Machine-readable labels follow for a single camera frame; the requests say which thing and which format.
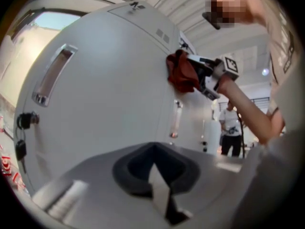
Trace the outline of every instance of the red cloth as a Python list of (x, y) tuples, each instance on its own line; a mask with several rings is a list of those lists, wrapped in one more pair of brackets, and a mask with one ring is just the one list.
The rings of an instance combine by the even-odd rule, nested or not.
[(200, 89), (199, 80), (192, 64), (187, 60), (188, 53), (177, 50), (166, 57), (168, 67), (168, 81), (181, 93), (192, 93), (194, 87)]

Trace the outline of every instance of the lock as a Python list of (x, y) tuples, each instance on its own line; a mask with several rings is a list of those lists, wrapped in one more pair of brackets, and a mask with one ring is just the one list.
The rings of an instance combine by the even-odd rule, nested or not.
[(35, 112), (32, 113), (22, 113), (17, 117), (17, 127), (20, 130), (26, 130), (30, 128), (31, 124), (39, 123), (39, 115)]

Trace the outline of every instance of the key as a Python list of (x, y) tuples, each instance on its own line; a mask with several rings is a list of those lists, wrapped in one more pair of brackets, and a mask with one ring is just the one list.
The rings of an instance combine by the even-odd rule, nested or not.
[(20, 161), (21, 164), (22, 164), (22, 168), (23, 168), (24, 173), (27, 173), (26, 169), (25, 169), (25, 161), (24, 161), (24, 158), (27, 154), (27, 148), (26, 148), (25, 141), (19, 140), (17, 142), (17, 144), (15, 146), (15, 152), (16, 152), (17, 160)]

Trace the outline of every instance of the recessed handle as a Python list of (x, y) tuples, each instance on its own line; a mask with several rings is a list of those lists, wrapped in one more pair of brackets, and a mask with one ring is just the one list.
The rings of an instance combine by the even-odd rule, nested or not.
[(180, 119), (181, 119), (181, 114), (182, 114), (182, 108), (183, 108), (183, 104), (180, 101), (175, 100), (174, 107), (173, 107), (173, 122), (172, 122), (171, 132), (170, 132), (171, 138), (178, 137), (178, 129), (179, 129), (179, 124), (180, 124)]
[(77, 48), (64, 44), (52, 56), (44, 74), (37, 81), (34, 88), (32, 99), (40, 106), (47, 107), (54, 86), (71, 57), (77, 52)]

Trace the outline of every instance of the person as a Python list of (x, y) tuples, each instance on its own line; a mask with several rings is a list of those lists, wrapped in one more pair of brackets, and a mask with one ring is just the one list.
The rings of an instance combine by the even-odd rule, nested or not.
[(271, 96), (268, 112), (263, 113), (227, 76), (219, 82), (218, 93), (237, 108), (245, 125), (265, 145), (282, 132), (285, 122), (275, 102), (275, 94), (298, 65), (302, 46), (294, 28), (276, 0), (211, 0), (211, 13), (223, 23), (260, 24), (269, 34), (271, 54)]
[(240, 122), (237, 112), (230, 101), (228, 102), (228, 107), (222, 110), (219, 122), (223, 132), (221, 154), (227, 156), (230, 147), (233, 146), (232, 157), (239, 157), (242, 141)]

